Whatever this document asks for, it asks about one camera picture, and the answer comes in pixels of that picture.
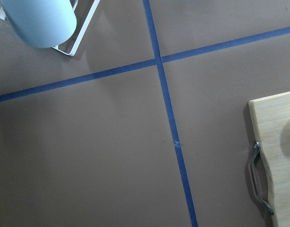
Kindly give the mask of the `long blue tape strip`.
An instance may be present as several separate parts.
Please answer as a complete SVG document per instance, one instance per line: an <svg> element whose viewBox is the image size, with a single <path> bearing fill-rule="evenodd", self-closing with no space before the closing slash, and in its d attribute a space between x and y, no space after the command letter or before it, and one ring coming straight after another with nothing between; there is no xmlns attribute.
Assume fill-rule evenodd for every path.
<svg viewBox="0 0 290 227"><path fill-rule="evenodd" d="M177 163L179 167L179 172L180 172L180 177L181 177L181 182L185 194L185 199L187 203L187 208L188 208L188 213L189 213L189 218L191 222L191 226L197 227L198 226L198 221L196 218L196 211L193 203L193 198L192 198L192 193L189 185L189 180L188 180L188 174L187 174L187 169L185 165L185 160L182 152L182 147L179 139L179 133L177 130L177 125L175 121L175 115L173 112L173 107L171 103L171 97L169 93L169 88L168 88L168 83L166 79L166 74L165 74L165 69L163 66L162 62L162 56L160 53L160 47L159 47L159 41L155 29L155 24L154 24L154 18L151 10L151 5L150 1L144 0L143 1L143 6L145 10L145 16L147 20L147 25L148 25L148 30L150 34L150 39L152 43L152 48L154 52L154 59L158 71L158 76L160 80L160 85L162 89L162 95L164 99L164 104L166 108L166 113L167 113L167 118L171 130L171 136L172 136L172 141L174 144L174 149L176 153L176 158L177 158Z"/></svg>

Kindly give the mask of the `wooden cutting board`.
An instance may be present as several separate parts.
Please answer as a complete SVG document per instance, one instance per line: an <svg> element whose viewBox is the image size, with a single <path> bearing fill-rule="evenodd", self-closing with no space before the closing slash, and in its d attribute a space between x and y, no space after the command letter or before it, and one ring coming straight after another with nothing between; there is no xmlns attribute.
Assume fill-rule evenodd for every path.
<svg viewBox="0 0 290 227"><path fill-rule="evenodd" d="M273 226L290 227L290 91L251 100L248 106L261 145Z"/></svg>

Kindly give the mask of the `light blue cup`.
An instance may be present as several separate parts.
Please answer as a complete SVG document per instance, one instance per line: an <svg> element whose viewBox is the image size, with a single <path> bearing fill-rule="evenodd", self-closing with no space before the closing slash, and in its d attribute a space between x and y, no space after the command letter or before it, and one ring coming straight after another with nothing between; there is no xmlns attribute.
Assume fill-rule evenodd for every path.
<svg viewBox="0 0 290 227"><path fill-rule="evenodd" d="M16 36L36 48L67 41L77 19L69 0L2 0L2 8Z"/></svg>

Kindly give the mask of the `crossing blue tape strip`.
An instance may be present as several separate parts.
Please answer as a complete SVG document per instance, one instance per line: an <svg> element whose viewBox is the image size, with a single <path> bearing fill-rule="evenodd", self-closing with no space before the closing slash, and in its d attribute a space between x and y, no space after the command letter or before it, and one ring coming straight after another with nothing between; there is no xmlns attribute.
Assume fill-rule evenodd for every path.
<svg viewBox="0 0 290 227"><path fill-rule="evenodd" d="M250 36L246 36L246 37L242 37L242 38L238 38L238 39L229 40L226 42L221 42L221 43L217 43L217 44L212 44L212 45L208 45L208 46L204 46L204 47L195 48L192 50L187 50L187 51L183 51L183 52L178 52L178 53L162 56L161 62L167 63L167 62L171 62L171 61L177 61L180 59L193 57L193 56L201 55L204 53L215 52L218 50L227 49L227 48L231 48L231 47L235 47L235 46L239 46L239 45L244 45L244 44L248 44L248 43L253 43L253 42L257 42L257 41L261 41L261 40L265 40L265 39L269 39L269 38L274 38L274 37L278 37L278 36L282 36L282 35L287 35L287 34L290 34L290 27L276 29L273 31L268 31L268 32L259 33L259 34L255 34L255 35L250 35ZM87 82L90 80L109 77L109 76L113 76L116 74L134 71L134 70L147 68L147 67L151 67L151 66L155 66L155 65L156 65L155 59L150 59L150 60L146 60L146 61L132 63L129 65L124 65L124 66L116 67L113 69L103 70L103 71L99 71L99 72L95 72L95 73L91 73L91 74L87 74L87 75L83 75L83 76L79 76L79 77L75 77L75 78L71 78L71 79L66 79L66 80L57 81L57 82L53 82L53 83L49 83L49 84L45 84L45 85L41 85L41 86L36 86L36 87L32 87L32 88L28 88L28 89L24 89L24 90L20 90L20 91L16 91L16 92L11 92L8 94L3 94L3 95L0 95L0 102L4 102L4 101L11 100L11 99L24 97L24 96L34 95L37 93L58 89L61 87L67 87L67 86Z"/></svg>

